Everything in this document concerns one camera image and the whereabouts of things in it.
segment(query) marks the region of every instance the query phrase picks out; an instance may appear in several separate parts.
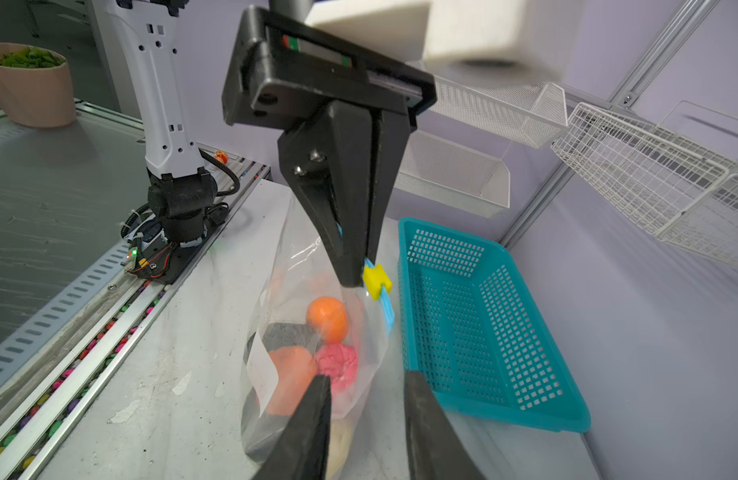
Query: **white mesh basket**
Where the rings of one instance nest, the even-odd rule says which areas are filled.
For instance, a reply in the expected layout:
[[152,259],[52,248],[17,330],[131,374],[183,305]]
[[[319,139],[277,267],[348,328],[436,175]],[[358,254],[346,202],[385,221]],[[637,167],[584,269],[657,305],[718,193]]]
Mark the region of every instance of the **white mesh basket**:
[[588,104],[553,151],[643,230],[738,269],[737,161]]
[[422,131],[409,137],[395,186],[485,217],[510,205],[510,173],[500,159]]
[[[409,65],[425,70],[421,60]],[[567,128],[566,94],[556,84],[491,90],[436,77],[436,93],[432,111],[529,147],[544,148]]]

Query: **pink plant pot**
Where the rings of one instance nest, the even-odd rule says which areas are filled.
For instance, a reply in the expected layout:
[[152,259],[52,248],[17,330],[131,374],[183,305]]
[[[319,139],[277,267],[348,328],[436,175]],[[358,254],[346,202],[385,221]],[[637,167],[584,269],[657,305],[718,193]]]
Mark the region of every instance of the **pink plant pot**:
[[[0,56],[28,45],[0,43]],[[12,68],[0,66],[0,107],[15,123],[36,128],[62,127],[76,120],[74,86],[66,60],[59,67]]]

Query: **teal basket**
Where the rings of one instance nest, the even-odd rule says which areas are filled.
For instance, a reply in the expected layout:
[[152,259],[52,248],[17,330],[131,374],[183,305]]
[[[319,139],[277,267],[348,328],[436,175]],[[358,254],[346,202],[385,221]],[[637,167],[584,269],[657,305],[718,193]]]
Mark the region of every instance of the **teal basket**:
[[403,363],[441,407],[546,430],[585,432],[590,413],[505,248],[404,218]]

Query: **plastic bag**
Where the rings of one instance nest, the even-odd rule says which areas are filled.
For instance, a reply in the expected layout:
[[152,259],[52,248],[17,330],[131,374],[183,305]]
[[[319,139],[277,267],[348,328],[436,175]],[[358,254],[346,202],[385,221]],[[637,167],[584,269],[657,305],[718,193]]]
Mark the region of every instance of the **plastic bag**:
[[326,480],[337,478],[388,330],[380,301],[364,287],[348,289],[337,281],[316,228],[292,197],[244,352],[253,386],[241,413],[247,456],[268,458],[311,379],[324,373],[331,378]]

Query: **pink crumpled object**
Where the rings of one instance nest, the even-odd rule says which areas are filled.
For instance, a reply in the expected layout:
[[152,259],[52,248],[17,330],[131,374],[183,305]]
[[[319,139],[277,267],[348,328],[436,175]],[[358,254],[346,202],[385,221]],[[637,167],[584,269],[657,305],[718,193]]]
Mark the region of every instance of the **pink crumpled object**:
[[314,358],[318,364],[318,373],[331,378],[332,397],[355,383],[358,359],[352,346],[343,343],[325,345],[316,352]]

